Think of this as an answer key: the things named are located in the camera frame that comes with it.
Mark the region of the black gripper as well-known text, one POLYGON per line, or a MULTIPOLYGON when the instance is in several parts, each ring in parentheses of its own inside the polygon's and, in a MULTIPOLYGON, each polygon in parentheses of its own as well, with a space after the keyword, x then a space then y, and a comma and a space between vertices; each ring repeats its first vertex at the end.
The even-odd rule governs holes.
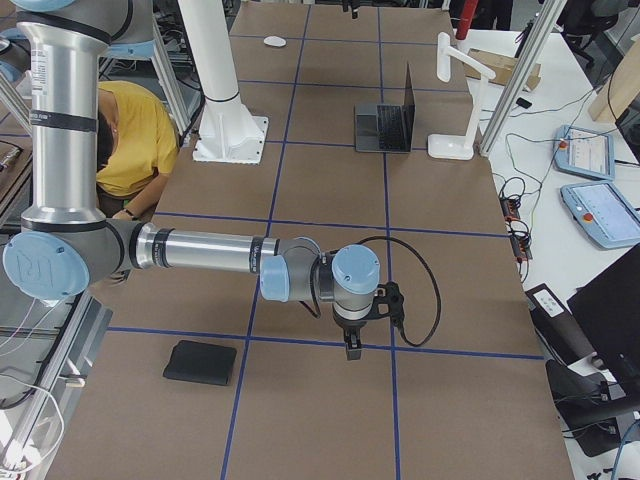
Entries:
POLYGON ((368 323, 367 320, 351 320, 340 315, 334 316, 334 322, 343 330, 346 358, 348 361, 361 359, 361 329, 368 323))

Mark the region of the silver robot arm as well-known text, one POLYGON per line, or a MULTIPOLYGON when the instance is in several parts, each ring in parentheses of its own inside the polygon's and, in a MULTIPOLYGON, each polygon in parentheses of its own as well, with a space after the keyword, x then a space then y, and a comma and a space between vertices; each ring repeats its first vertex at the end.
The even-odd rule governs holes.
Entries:
POLYGON ((40 300, 84 291, 109 274, 150 266, 250 272, 265 299, 328 302, 346 354, 376 316, 379 260, 363 245, 323 252, 279 240, 161 229, 145 220, 174 167, 178 136, 143 88, 100 82, 112 51, 153 49, 148 1, 20 1, 31 52, 34 194, 3 252, 9 280, 40 300))

